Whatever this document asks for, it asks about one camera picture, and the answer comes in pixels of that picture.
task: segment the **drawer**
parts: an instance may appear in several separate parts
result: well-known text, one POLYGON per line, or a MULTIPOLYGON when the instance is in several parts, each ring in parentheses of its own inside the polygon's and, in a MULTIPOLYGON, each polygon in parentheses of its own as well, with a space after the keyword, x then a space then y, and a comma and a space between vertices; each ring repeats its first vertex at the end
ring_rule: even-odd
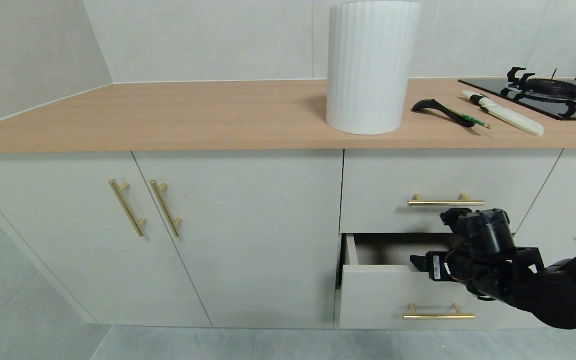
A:
POLYGON ((337 326, 352 330, 495 330, 542 328, 532 314, 498 301, 481 301, 454 282, 434 282, 417 271, 410 255, 445 251, 453 234, 346 234, 343 242, 337 326), (474 318, 405 319, 418 314, 455 314, 454 304, 474 318))
POLYGON ((460 194, 508 212, 516 232, 560 149, 346 150, 342 233, 445 233, 439 219, 460 194), (409 205, 415 194, 442 205, 409 205))

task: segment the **gold cabinet handle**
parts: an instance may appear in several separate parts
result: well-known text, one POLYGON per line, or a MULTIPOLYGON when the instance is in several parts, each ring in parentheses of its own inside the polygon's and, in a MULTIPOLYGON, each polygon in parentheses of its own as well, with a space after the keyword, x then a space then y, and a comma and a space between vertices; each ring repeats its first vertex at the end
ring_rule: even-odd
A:
POLYGON ((410 313, 404 314, 405 321, 433 321, 444 319, 475 319, 475 314, 466 314, 462 312, 462 308, 458 303, 453 303, 454 314, 418 314, 417 308, 414 303, 410 303, 410 313))
POLYGON ((147 219, 144 217, 137 221, 137 217, 135 217, 133 210, 131 210, 130 206, 128 206, 128 201, 126 201, 126 198, 124 197, 124 191, 130 187, 130 184, 128 182, 124 182, 123 185, 119 186, 114 178, 110 180, 109 183, 110 187, 112 187, 112 191, 114 191, 115 196, 117 196, 119 203, 121 203, 121 207, 126 212, 126 215, 128 215, 128 219, 130 219, 132 226, 134 226, 134 229, 137 230, 137 235, 139 235, 140 238, 144 237, 142 226, 146 224, 147 219))
POLYGON ((483 207, 484 200, 473 200, 466 193, 461 193, 457 200, 424 200, 420 193, 414 194, 408 201, 409 207, 483 207))
POLYGON ((164 182, 161 186, 157 183, 157 180, 151 180, 150 186, 152 187, 152 191, 155 193, 158 202, 161 205, 161 208, 164 210, 164 214, 166 215, 166 219, 170 224, 170 228, 172 228, 172 232, 174 233, 174 237, 179 237, 179 231, 177 228, 179 224, 181 224, 181 218, 176 218, 175 220, 172 219, 172 215, 170 214, 170 208, 168 207, 168 203, 166 203, 166 198, 164 198, 164 192, 168 188, 168 184, 164 182))

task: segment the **label sticker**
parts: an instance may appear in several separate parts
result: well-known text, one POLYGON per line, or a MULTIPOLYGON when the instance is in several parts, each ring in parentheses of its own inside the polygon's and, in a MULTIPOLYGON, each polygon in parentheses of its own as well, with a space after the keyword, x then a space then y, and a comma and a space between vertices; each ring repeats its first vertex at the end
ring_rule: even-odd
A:
POLYGON ((432 256, 432 267, 434 268, 434 279, 441 280, 442 279, 442 267, 441 267, 441 260, 439 260, 439 256, 435 255, 432 256))

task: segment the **cabinet door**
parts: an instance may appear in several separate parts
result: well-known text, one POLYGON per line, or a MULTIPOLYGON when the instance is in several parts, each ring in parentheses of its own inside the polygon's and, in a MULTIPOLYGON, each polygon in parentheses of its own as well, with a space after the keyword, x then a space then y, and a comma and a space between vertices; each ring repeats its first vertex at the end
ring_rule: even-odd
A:
POLYGON ((96 321, 210 326, 130 152, 0 155, 0 210, 96 321))
POLYGON ((539 248, 547 267, 576 257, 576 149, 566 149, 514 237, 539 248))
POLYGON ((341 150, 135 158, 147 181, 167 183, 172 223, 182 218, 174 241, 215 327, 333 327, 341 150))

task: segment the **floor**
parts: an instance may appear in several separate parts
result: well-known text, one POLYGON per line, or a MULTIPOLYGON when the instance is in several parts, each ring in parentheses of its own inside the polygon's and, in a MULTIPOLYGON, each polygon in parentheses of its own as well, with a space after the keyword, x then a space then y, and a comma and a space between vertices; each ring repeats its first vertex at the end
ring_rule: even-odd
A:
POLYGON ((114 326, 93 360, 576 359, 576 330, 246 330, 114 326))

